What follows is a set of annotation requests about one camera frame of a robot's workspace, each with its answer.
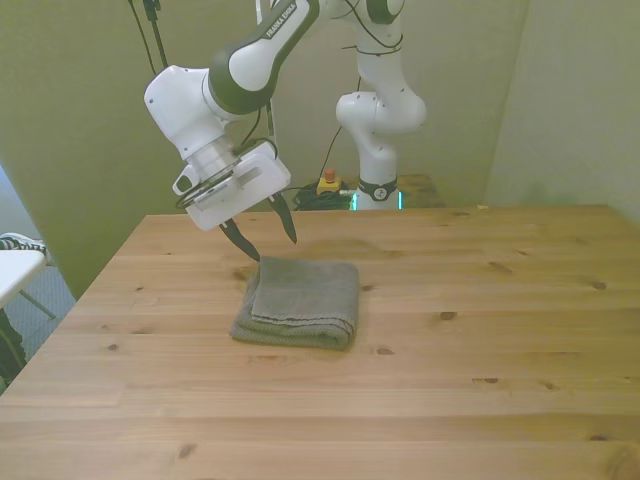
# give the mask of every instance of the wooden table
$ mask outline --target wooden table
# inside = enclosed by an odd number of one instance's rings
[[[253,266],[149,217],[0,398],[3,480],[640,478],[640,233],[605,207],[311,212],[347,353],[227,335]]]

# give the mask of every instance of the folded towel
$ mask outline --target folded towel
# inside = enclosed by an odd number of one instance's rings
[[[353,265],[262,257],[231,336],[250,343],[344,350],[356,334],[359,291]]]

